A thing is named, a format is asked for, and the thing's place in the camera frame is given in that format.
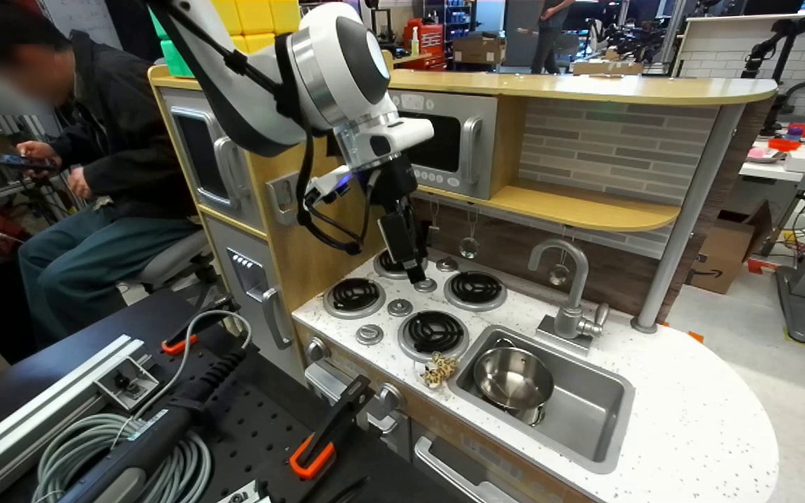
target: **stainless steel sink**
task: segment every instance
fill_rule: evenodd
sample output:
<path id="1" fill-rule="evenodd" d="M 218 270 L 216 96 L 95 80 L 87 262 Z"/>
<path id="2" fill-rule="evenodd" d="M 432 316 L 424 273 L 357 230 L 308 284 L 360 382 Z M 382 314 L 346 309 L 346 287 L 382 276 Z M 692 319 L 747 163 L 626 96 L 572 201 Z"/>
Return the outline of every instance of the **stainless steel sink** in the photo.
<path id="1" fill-rule="evenodd" d="M 533 424 L 495 407 L 476 388 L 473 363 L 502 344 L 533 351 L 552 375 L 551 400 Z M 614 469 L 635 393 L 624 377 L 502 326 L 487 326 L 469 347 L 453 392 L 591 472 Z"/>

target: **toy kitchen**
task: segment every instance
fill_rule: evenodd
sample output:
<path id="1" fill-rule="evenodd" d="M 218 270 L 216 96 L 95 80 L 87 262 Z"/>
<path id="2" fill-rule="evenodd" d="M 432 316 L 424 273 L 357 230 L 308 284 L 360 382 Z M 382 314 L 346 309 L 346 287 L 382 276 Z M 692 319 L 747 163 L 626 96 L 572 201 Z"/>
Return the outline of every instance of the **toy kitchen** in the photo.
<path id="1" fill-rule="evenodd" d="M 410 152 L 418 284 L 378 233 L 340 255 L 297 226 L 302 147 L 231 154 L 195 80 L 150 85 L 259 351 L 330 403 L 369 377 L 362 421 L 403 462 L 469 501 L 770 497 L 765 410 L 666 309 L 773 85 L 396 69 L 399 111 L 438 132 Z"/>

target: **floor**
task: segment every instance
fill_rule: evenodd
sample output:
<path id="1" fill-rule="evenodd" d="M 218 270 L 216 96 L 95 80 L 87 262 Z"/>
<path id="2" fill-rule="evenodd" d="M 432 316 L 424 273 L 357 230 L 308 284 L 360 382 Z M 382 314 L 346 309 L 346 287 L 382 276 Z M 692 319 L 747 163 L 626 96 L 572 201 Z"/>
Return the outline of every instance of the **floor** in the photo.
<path id="1" fill-rule="evenodd" d="M 780 441 L 773 503 L 805 503 L 805 344 L 782 333 L 770 273 L 742 273 L 727 297 L 682 287 L 671 319 L 701 333 L 754 388 Z"/>

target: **black burner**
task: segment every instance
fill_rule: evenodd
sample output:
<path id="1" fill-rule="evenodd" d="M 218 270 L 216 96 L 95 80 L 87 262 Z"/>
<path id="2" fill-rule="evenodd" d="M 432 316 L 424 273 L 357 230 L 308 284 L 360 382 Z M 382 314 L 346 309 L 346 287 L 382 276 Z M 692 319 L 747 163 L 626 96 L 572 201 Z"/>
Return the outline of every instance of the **black burner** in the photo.
<path id="1" fill-rule="evenodd" d="M 502 297 L 502 282 L 489 273 L 460 270 L 450 279 L 450 297 L 476 308 L 495 304 Z"/>
<path id="2" fill-rule="evenodd" d="M 424 309 L 407 319 L 404 336 L 417 351 L 450 351 L 463 339 L 463 326 L 446 314 Z"/>
<path id="3" fill-rule="evenodd" d="M 385 276 L 404 276 L 404 268 L 394 262 L 390 251 L 378 255 L 378 270 Z"/>
<path id="4" fill-rule="evenodd" d="M 326 293 L 326 308 L 332 314 L 369 314 L 380 308 L 380 284 L 362 276 L 350 276 L 343 282 L 339 282 L 336 287 L 330 287 Z"/>

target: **shelf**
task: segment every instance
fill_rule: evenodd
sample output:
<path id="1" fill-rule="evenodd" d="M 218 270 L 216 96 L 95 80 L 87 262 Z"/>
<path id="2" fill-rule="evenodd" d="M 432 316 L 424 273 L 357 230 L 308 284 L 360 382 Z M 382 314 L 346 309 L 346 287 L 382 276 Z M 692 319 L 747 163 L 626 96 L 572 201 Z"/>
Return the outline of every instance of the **shelf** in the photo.
<path id="1" fill-rule="evenodd" d="M 576 191 L 537 191 L 506 184 L 492 199 L 466 199 L 446 191 L 418 188 L 428 196 L 442 196 L 453 201 L 466 201 L 495 213 L 524 216 L 548 224 L 562 224 L 589 233 L 654 233 L 677 221 L 680 207 L 629 201 L 604 194 L 576 194 Z"/>

